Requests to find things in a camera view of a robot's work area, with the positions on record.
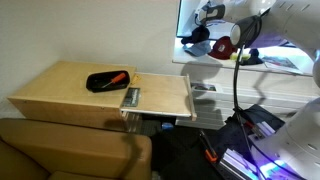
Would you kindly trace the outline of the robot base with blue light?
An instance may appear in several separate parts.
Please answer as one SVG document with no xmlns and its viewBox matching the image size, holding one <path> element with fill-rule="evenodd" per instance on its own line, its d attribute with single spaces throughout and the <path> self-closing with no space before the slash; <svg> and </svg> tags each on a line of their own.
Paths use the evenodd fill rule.
<svg viewBox="0 0 320 180">
<path fill-rule="evenodd" d="M 320 98 L 307 103 L 275 134 L 254 142 L 259 166 L 280 160 L 306 180 L 320 180 Z"/>
</svg>

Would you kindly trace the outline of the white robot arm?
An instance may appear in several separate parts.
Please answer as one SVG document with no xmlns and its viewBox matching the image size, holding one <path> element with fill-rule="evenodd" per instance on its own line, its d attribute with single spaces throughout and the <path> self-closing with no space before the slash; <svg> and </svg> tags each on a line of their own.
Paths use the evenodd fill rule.
<svg viewBox="0 0 320 180">
<path fill-rule="evenodd" d="M 238 48 L 292 43 L 312 59 L 320 87 L 320 0 L 208 0 L 195 14 L 202 25 L 233 23 L 230 38 Z"/>
</svg>

